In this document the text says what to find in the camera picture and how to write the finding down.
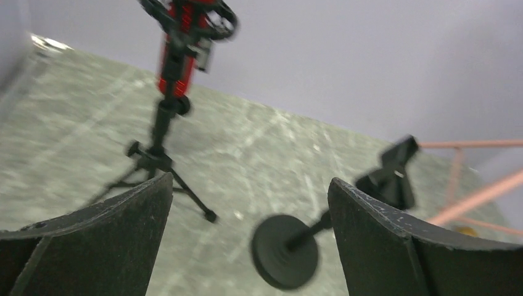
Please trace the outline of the black round-base fork mic stand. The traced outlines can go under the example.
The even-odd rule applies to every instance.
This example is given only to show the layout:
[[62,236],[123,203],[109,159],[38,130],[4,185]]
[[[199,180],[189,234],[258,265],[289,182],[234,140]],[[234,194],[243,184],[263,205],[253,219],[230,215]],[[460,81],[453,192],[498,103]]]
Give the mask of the black round-base fork mic stand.
[[[381,154],[380,168],[356,180],[356,188],[397,210],[413,208],[414,193],[406,166],[418,150],[414,136],[399,140]],[[311,226],[291,215],[269,216],[255,228],[250,241],[250,254],[257,273],[279,290],[301,288],[313,278],[318,267],[315,235],[330,229],[329,210]]]

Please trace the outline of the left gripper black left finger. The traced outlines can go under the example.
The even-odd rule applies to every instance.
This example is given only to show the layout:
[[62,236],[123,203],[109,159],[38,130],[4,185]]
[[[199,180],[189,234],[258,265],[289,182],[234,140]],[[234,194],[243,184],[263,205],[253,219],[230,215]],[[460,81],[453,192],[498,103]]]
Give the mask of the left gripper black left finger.
[[2,295],[145,295],[172,203],[173,177],[1,233]]

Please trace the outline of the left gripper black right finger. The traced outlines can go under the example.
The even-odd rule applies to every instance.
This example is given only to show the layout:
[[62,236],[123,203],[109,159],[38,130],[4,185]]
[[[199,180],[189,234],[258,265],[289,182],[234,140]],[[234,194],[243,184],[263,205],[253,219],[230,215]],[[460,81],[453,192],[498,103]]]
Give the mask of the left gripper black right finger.
[[521,295],[522,246],[467,236],[342,179],[327,199],[350,295]]

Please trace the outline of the black tripod shock mount stand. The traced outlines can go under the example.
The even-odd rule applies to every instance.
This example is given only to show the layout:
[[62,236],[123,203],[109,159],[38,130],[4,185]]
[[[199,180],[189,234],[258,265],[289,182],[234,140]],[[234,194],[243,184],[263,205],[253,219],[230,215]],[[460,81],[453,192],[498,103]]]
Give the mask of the black tripod shock mount stand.
[[[192,69],[192,72],[194,69],[200,70],[202,72],[206,71],[213,42],[232,38],[235,34],[236,28],[238,27],[239,21],[233,10],[224,1],[217,2],[218,4],[209,12],[207,12],[206,21],[209,25],[209,29],[203,32],[204,38],[200,40],[200,45],[202,47],[199,49],[199,55],[194,62],[194,68]],[[164,11],[162,6],[165,5],[161,1],[141,1],[140,4],[142,8],[159,23],[162,12]],[[138,156],[135,161],[135,166],[127,171],[120,179],[105,185],[103,191],[88,201],[87,205],[90,206],[101,201],[113,189],[131,188],[137,186],[136,182],[129,182],[128,178],[141,170],[144,170],[148,173],[148,179],[154,178],[158,171],[162,171],[171,173],[174,180],[178,183],[179,186],[174,187],[173,191],[187,194],[203,211],[204,218],[211,223],[215,223],[218,219],[216,213],[209,209],[198,198],[193,190],[183,181],[179,174],[177,174],[173,168],[173,161],[166,154],[165,148],[163,146],[163,142],[165,136],[168,133],[171,120],[176,118],[178,115],[187,115],[191,111],[191,102],[186,93],[183,97],[178,99],[174,97],[166,97],[164,94],[162,94],[162,96],[163,97],[158,102],[155,111],[154,124],[151,131],[150,147],[143,150],[140,148],[139,142],[133,142],[130,145],[126,155],[127,157],[133,157],[134,155]]]

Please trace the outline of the red glitter microphone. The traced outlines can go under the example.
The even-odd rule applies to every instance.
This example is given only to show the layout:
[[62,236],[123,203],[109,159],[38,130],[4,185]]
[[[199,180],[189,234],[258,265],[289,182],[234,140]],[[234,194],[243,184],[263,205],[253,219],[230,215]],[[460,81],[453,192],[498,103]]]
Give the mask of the red glitter microphone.
[[207,12],[217,1],[171,1],[162,6],[159,23],[165,32],[165,47],[159,90],[166,97],[183,97],[189,87],[194,62],[199,55],[200,40],[209,29]]

